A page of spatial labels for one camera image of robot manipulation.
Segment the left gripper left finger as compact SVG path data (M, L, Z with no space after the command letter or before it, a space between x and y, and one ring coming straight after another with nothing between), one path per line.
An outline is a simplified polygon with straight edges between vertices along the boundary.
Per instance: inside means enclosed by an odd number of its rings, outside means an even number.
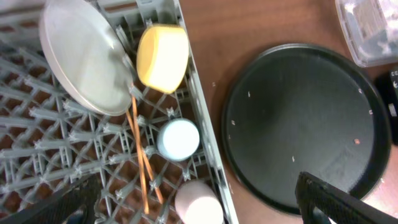
M100 195L97 176L85 176L30 208L2 219L1 223L94 223Z

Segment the grey round plate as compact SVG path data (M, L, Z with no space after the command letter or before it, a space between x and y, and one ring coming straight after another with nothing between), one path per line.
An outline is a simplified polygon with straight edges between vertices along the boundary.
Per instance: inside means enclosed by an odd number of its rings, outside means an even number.
M119 116L131 105L129 58L103 15L83 0L47 1L39 21L50 69L67 93L96 113Z

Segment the wooden chopstick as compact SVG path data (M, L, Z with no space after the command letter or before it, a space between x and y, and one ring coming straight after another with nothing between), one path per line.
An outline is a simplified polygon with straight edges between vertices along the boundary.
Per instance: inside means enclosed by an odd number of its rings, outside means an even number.
M129 112L128 110L126 111L126 116L127 116L127 120L128 120L128 122L129 122L130 128L131 128L131 131L132 131L132 133L133 133L133 135L134 135L134 128L133 128L133 125L132 125L132 116L131 116L131 114L130 114L130 112ZM143 148L142 148L142 144L141 144L141 149L142 149L142 151L143 151L143 158L144 158L145 169L146 169L146 171L147 171L147 173L148 173L148 175L149 175L149 178L150 178L151 183L152 183L152 184L155 184L154 172L153 172L152 167L151 167L151 165L150 165L150 162L149 162L149 160L148 160L148 158L147 158L147 156L146 156L146 154L145 154L145 152L144 152L144 150L143 150ZM153 186L153 189L154 189L154 191L155 191L155 193L156 193L156 195L157 195L157 198L158 198L158 200L159 200L159 203L160 203L160 204L163 204L163 203L164 203L164 197L162 196L162 193L161 193L159 187L156 186L156 185L154 185L154 186Z
M143 199L143 203L144 203L144 213L148 214L149 213L149 203L148 203L148 198L147 198L145 165L144 165L143 151L141 149L140 130L139 130L139 125L137 123L136 98L134 96L132 96L132 125L134 128L134 137L136 139L137 157L138 157L138 162L139 162L141 188L142 188L142 199Z

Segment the blue plastic cup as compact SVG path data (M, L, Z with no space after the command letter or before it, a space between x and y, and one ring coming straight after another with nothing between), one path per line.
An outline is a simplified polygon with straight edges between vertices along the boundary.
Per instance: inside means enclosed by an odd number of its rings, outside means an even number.
M156 143L158 151L166 159L183 161L198 149L200 134L192 121L173 119L162 126Z

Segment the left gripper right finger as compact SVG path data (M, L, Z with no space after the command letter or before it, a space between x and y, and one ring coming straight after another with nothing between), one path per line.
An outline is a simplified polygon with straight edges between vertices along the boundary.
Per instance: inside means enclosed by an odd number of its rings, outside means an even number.
M308 172L299 174L295 196L304 224L397 224L397 219L369 206Z

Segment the yellow bowl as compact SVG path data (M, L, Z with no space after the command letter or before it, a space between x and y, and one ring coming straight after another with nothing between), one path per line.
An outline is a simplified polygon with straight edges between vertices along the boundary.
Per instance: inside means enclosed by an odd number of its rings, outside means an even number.
M165 94L173 93L185 75L189 52L189 39L183 27L148 27L137 50L136 70L141 83Z

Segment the pink plastic cup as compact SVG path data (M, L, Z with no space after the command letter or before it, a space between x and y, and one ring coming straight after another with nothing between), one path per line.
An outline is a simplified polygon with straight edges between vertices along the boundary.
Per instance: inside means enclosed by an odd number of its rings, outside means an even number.
M223 208L212 189L200 180L184 183L175 195L175 209L184 224L222 224Z

